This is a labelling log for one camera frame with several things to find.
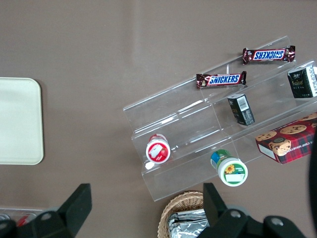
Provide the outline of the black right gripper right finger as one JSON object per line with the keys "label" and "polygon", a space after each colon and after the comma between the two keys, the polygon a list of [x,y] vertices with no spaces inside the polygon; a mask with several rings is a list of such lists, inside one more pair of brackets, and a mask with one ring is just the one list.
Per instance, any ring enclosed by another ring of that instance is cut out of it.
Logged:
{"label": "black right gripper right finger", "polygon": [[267,216],[258,222],[239,209],[229,209],[212,183],[204,183],[203,208],[209,226],[200,238],[303,238],[304,234],[289,219]]}

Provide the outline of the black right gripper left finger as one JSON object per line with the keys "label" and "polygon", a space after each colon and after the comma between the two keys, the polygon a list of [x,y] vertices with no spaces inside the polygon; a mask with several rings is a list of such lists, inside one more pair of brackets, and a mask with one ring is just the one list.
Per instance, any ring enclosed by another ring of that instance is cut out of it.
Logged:
{"label": "black right gripper left finger", "polygon": [[83,183],[59,207],[0,209],[2,238],[74,238],[92,210],[91,185]]}

